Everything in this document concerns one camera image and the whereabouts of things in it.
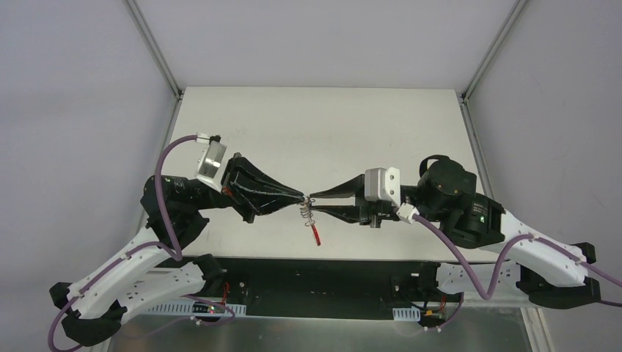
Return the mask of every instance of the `small metal object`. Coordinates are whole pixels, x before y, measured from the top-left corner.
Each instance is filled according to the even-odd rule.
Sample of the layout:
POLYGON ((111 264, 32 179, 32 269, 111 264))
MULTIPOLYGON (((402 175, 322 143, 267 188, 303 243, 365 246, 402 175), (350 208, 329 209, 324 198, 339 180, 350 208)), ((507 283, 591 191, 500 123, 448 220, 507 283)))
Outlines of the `small metal object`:
POLYGON ((320 246, 322 244, 322 240, 320 239, 320 234, 318 233, 318 229, 315 228, 315 220, 313 220, 313 212, 311 211, 311 204, 315 202, 315 199, 310 197, 305 197, 304 202, 301 203, 300 207, 300 216, 303 219, 307 219, 307 222, 304 223, 304 226, 311 227, 313 231, 313 237, 315 238, 315 243, 320 246))

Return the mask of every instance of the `white tabletop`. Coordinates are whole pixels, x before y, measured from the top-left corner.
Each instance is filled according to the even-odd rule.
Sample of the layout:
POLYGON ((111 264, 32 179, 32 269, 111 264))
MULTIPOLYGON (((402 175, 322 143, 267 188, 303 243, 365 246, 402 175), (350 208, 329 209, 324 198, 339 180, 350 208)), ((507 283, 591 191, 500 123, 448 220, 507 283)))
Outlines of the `white tabletop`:
MULTIPOLYGON (((415 185, 419 163, 433 154, 448 155, 477 171, 452 90, 189 87, 172 138, 196 132, 220 134, 227 145, 225 160, 240 152, 267 175, 305 194, 373 167, 397 167, 402 184, 415 185)), ((164 164, 164 174, 192 178, 202 147, 177 147, 164 164)), ((317 202, 353 203, 354 199, 317 202)), ((316 246, 296 206, 256 217, 254 224, 242 222, 233 209, 202 213, 211 222, 184 249, 186 255, 455 260, 418 224, 383 221, 381 229, 371 229, 316 212, 322 238, 322 245, 316 246)), ((496 258, 478 250, 463 253, 469 260, 496 258)))

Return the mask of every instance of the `white bracket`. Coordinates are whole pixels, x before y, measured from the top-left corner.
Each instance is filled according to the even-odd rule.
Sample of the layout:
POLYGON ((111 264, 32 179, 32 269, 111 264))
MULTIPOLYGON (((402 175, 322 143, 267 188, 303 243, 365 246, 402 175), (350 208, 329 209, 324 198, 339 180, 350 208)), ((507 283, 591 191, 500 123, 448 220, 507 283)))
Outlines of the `white bracket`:
POLYGON ((215 180, 215 177, 222 164, 225 151, 227 151, 226 145, 211 141, 210 146, 203 150, 203 155, 199 159, 199 166, 194 173, 196 179, 218 192, 222 190, 222 185, 215 180))
MULTIPOLYGON (((494 264, 474 264, 471 267, 482 285, 487 288, 492 278, 494 264)), ((496 296, 499 293, 507 293, 511 296, 526 296, 516 287, 516 283, 521 280, 521 266, 518 263, 512 261, 504 262, 496 279, 496 296)), ((442 263, 436 270, 436 280, 439 283, 439 290, 448 295, 460 292, 464 292, 467 295, 477 293, 473 282, 471 282, 462 265, 459 264, 442 263)))
POLYGON ((121 307, 128 309, 121 318, 121 324, 170 299, 201 291, 205 285, 202 276, 199 266, 188 263, 157 279, 131 285, 118 298, 121 307))
POLYGON ((395 207, 401 203, 400 170, 395 167, 381 167, 365 170, 365 200, 385 200, 395 207))
MULTIPOLYGON (((528 227, 507 210, 505 214, 501 215, 501 233, 505 236, 505 241, 484 246, 480 249, 499 253, 512 238, 518 235, 531 234, 539 238, 545 238, 585 260, 585 256, 579 247, 558 242, 528 227)), ((518 262, 525 268, 529 268, 542 276, 549 284, 557 287, 583 286, 585 277, 588 275, 588 270, 582 265, 577 265, 574 260, 537 241, 519 241, 508 252, 508 259, 518 262)))
POLYGON ((131 286, 139 277, 146 274, 149 269, 165 261, 169 255, 158 247, 151 246, 143 248, 137 253, 126 257, 130 249, 136 246, 158 241, 158 236, 153 229, 143 227, 136 236, 123 249, 118 251, 112 258, 100 266, 96 271, 83 278, 78 282, 74 282, 69 286, 67 299, 70 300, 74 296, 81 296, 79 291, 82 289, 95 275, 99 274, 105 267, 110 265, 118 258, 125 258, 119 265, 115 266, 108 273, 102 276, 91 288, 84 293, 84 297, 79 298, 71 307, 80 312, 81 319, 99 318, 103 313, 108 312, 110 305, 119 297, 127 287, 131 286))

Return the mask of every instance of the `gray wall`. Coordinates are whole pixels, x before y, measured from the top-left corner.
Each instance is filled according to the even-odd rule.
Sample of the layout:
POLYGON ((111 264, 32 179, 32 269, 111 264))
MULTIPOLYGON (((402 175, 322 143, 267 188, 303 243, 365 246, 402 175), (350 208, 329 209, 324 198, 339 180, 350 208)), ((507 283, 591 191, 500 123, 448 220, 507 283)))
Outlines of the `gray wall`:
MULTIPOLYGON (((495 196, 622 277, 622 1, 531 1, 471 101, 495 196)), ((603 297, 622 290, 600 280, 603 297)), ((622 309, 547 311, 558 351, 616 351, 622 309)))
POLYGON ((46 351, 47 290, 136 229, 173 99, 119 0, 3 1, 0 48, 0 350, 46 351))

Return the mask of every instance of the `purple cable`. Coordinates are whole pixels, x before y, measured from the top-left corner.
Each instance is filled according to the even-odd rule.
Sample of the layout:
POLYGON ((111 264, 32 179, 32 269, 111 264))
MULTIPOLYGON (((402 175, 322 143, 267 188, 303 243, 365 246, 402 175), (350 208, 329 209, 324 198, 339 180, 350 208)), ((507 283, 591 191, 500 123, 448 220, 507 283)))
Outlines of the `purple cable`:
POLYGON ((622 308, 622 303, 618 303, 618 302, 598 301, 597 303, 604 304, 605 306, 622 308))
MULTIPOLYGON (((478 294, 480 295, 480 297, 485 299, 485 300, 489 300, 490 298, 492 298, 492 295, 494 293, 494 289, 497 287, 497 277, 499 276, 499 272, 501 271, 501 265, 503 264, 503 261, 505 260, 505 257, 508 255, 508 252, 510 251, 512 246, 515 245, 516 243, 518 243, 519 241, 530 240, 530 239, 534 238, 533 235, 518 235, 518 236, 512 238, 511 240, 509 240, 505 244, 505 246, 503 247, 503 249, 499 253, 499 257, 497 258, 497 262, 494 264, 494 269, 492 271, 492 278, 490 280, 490 285, 489 285, 488 291, 484 292, 484 288, 483 288, 480 280, 478 279, 477 275, 473 271, 473 268, 471 267, 471 265, 469 264, 467 259, 462 255, 462 253, 460 253, 460 251, 458 250, 458 247, 456 247, 452 243, 452 241, 440 229, 436 228, 434 226, 434 224, 429 222, 427 219, 423 218, 422 216, 416 215, 416 214, 413 215, 412 218, 415 221, 421 223, 423 226, 427 227, 430 231, 432 231, 434 233, 434 235, 436 235, 439 238, 439 240, 442 241, 442 243, 445 244, 445 246, 450 250, 450 252, 452 252, 452 254, 455 256, 455 258, 460 262, 460 265, 462 265, 462 267, 466 271, 466 275, 468 275, 469 278, 471 279, 471 282, 473 283, 473 286, 475 287, 475 289, 478 292, 478 294)), ((547 246, 557 250, 559 253, 564 254, 565 256, 570 258, 571 260, 574 260, 574 261, 579 261, 580 260, 579 257, 577 257, 576 255, 570 253, 569 251, 567 251, 563 247, 558 246, 556 243, 553 243, 550 240, 538 237, 538 238, 535 238, 534 241, 543 243, 543 244, 545 244, 545 245, 547 245, 547 246)), ((580 265, 586 267, 588 270, 593 271, 594 273, 598 274, 599 276, 601 276, 601 277, 611 281, 612 283, 616 284, 617 286, 622 287, 622 281, 621 280, 618 280, 615 277, 613 277, 613 276, 603 272, 602 270, 600 270, 599 268, 595 267, 594 265, 591 265, 590 263, 586 263, 586 262, 583 262, 583 261, 580 261, 580 265)), ((463 299, 464 299, 464 294, 460 298, 460 303, 458 304, 458 307, 456 308, 454 313, 451 315, 451 317, 449 319, 447 319, 446 322, 441 324, 439 326, 439 328, 445 326, 445 324, 449 323, 453 319, 453 317, 455 317, 455 314, 462 307, 463 299)), ((616 303, 616 302, 600 301, 598 303, 609 305, 609 306, 614 306, 614 307, 622 307, 622 304, 616 303)))
MULTIPOLYGON (((535 240, 537 242, 546 244, 547 246, 557 250, 559 253, 564 254, 565 256, 567 256, 568 258, 570 258, 570 259, 572 259, 574 261, 580 260, 580 258, 577 257, 576 255, 568 252, 564 248, 558 246, 557 244, 555 244, 555 243, 553 243, 553 242, 551 242, 551 241, 549 241, 549 240, 547 240, 545 238, 536 238, 535 240)), ((611 281, 612 283, 616 284, 617 286, 622 287, 622 281, 620 281, 620 280, 616 279, 615 277, 613 277, 613 276, 603 272, 601 269, 597 268, 596 266, 591 265, 590 263, 583 262, 583 261, 581 261, 580 264, 582 266, 585 266, 588 270, 593 271, 597 275, 599 275, 599 276, 601 276, 601 277, 611 281)))
MULTIPOLYGON (((155 175, 154 175, 155 197, 158 200, 158 207, 160 209, 162 219, 164 220, 164 226, 166 227, 167 233, 171 239, 171 244, 173 245, 174 251, 170 249, 168 246, 166 246, 165 244, 163 244, 162 242, 153 241, 153 242, 143 243, 141 245, 138 245, 130 249, 129 251, 125 253, 126 256, 130 257, 132 254, 146 247, 157 246, 163 249, 176 261, 180 261, 183 259, 183 255, 181 254, 181 246, 179 245, 179 241, 177 240, 177 236, 175 235, 175 231, 173 230, 171 219, 167 211, 167 205, 164 202, 164 192, 162 191, 162 166, 164 165, 164 159, 167 157, 167 155, 170 153, 170 151, 174 147, 177 147, 179 144, 182 144, 184 142, 189 142, 189 141, 193 141, 196 139, 197 139, 196 135, 184 136, 179 139, 176 139, 171 144, 169 144, 166 148, 164 148, 164 150, 162 151, 162 154, 160 154, 160 157, 158 158, 158 162, 155 165, 155 175)), ((87 292, 97 281, 99 281, 99 279, 101 279, 104 275, 110 272, 110 270, 112 270, 115 266, 119 265, 119 263, 121 263, 122 261, 123 259, 117 258, 115 261, 113 261, 108 266, 106 266, 102 271, 100 271, 97 275, 95 275, 88 283, 86 283, 85 286, 82 287, 82 289, 79 290, 80 294, 84 294, 85 292, 87 292)), ((60 312, 56 315, 56 317, 52 321, 50 329, 48 330, 48 347, 50 348, 50 351, 74 352, 82 347, 82 345, 76 345, 68 350, 60 350, 54 345, 54 332, 56 331, 56 327, 58 326, 58 323, 60 322, 62 316, 69 310, 69 308, 71 308, 71 305, 74 304, 77 300, 78 300, 77 296, 69 300, 69 302, 67 302, 67 304, 60 310, 60 312)), ((231 309, 225 307, 225 310, 227 310, 228 312, 231 312, 233 314, 233 317, 235 317, 235 313, 231 309)))
POLYGON ((434 224, 432 224, 431 222, 429 222, 422 216, 415 214, 412 216, 412 218, 415 221, 420 222, 423 226, 427 227, 428 230, 434 232, 434 235, 436 235, 439 238, 439 240, 441 240, 442 243, 445 244, 445 246, 450 250, 450 252, 452 252, 454 257, 460 262, 460 265, 462 265, 462 267, 464 268, 464 271, 466 271, 466 275, 468 275, 469 278, 471 279, 471 282, 473 282, 473 286, 475 286, 475 290, 479 293, 481 298, 485 300, 489 300, 490 298, 492 298, 494 289, 497 288, 497 277, 499 276, 499 272, 501 271, 501 265, 503 264, 503 261, 505 260, 505 257, 508 255, 508 252, 510 251, 512 246, 518 243, 519 241, 529 240, 533 237, 531 235, 518 235, 512 238, 511 240, 509 240, 505 244, 505 247, 503 247, 503 249, 499 253, 497 262, 494 264, 494 269, 492 271, 492 278, 490 279, 490 285, 488 286, 488 291, 484 291, 484 287, 482 286, 482 283, 478 279, 478 275, 475 273, 475 271, 473 270, 473 268, 471 267, 467 259, 462 255, 462 253, 460 253, 460 251, 458 250, 458 247, 456 247, 455 244, 453 244, 452 241, 449 238, 447 238, 447 236, 441 230, 436 228, 434 224))
POLYGON ((179 144, 184 142, 196 141, 197 135, 189 135, 185 137, 181 137, 173 141, 173 143, 169 144, 164 150, 162 154, 160 154, 160 158, 158 158, 158 162, 155 164, 155 197, 158 199, 158 206, 160 207, 160 213, 162 216, 162 220, 164 221, 164 226, 167 229, 169 237, 171 239, 171 244, 175 253, 171 254, 171 257, 177 261, 182 260, 183 255, 181 254, 181 246, 179 245, 179 241, 177 240, 177 236, 175 235, 175 230, 173 229, 173 225, 171 223, 171 218, 169 217, 169 212, 167 211, 167 205, 164 202, 164 191, 162 189, 162 166, 164 165, 164 159, 167 158, 167 155, 171 152, 171 150, 177 147, 179 144))

